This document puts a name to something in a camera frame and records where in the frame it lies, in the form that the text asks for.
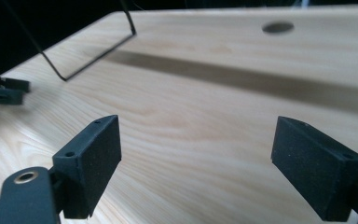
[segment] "wooden tabletop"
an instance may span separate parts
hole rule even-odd
[[[138,35],[67,83],[40,56],[7,73],[32,92],[0,105],[0,188],[117,114],[122,162],[94,216],[63,223],[322,223],[270,154],[278,116],[358,152],[358,7],[131,15]],[[129,33],[115,13],[48,55],[69,74]]]

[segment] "mounting hole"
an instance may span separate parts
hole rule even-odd
[[[30,171],[30,172],[26,172],[24,174],[18,175],[15,179],[14,179],[14,183],[16,184],[25,184],[28,183],[30,181],[33,181],[34,179],[36,179],[39,176],[38,172],[36,171]]]
[[[67,153],[65,153],[65,156],[66,157],[73,157],[73,156],[75,156],[75,152],[67,152]]]
[[[342,154],[345,158],[348,158],[348,159],[353,159],[353,156],[352,155],[350,155],[350,154],[346,154],[346,153],[344,153],[344,154]]]
[[[275,21],[266,24],[263,27],[263,32],[269,35],[284,34],[295,29],[295,26],[290,21]]]

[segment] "wood grain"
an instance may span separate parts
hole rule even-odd
[[[322,223],[270,152],[280,115],[358,152],[358,7],[132,16],[139,34],[69,83],[40,56],[7,73],[33,87],[0,105],[0,187],[118,114],[122,162],[94,216],[63,223]],[[266,35],[271,21],[295,30]],[[48,53],[70,71],[127,31],[112,14]]]

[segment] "round hole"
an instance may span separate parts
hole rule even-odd
[[[348,159],[353,159],[353,156],[351,156],[350,154],[344,153],[343,156]]]
[[[66,157],[73,157],[73,156],[75,156],[75,152],[67,152],[67,153],[65,153],[65,156]]]
[[[290,21],[275,21],[263,27],[263,32],[270,35],[284,34],[292,31],[295,26]]]
[[[28,183],[28,182],[36,179],[37,176],[38,176],[38,173],[36,171],[30,171],[30,172],[24,173],[22,175],[18,175],[14,179],[14,183],[16,183],[16,184]]]

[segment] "light wood surface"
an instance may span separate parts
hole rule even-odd
[[[40,56],[7,73],[32,92],[0,105],[0,187],[118,114],[122,162],[94,216],[63,223],[322,223],[270,153],[280,115],[358,152],[358,7],[132,16],[138,35],[69,83]],[[48,54],[69,72],[128,33],[115,13]]]

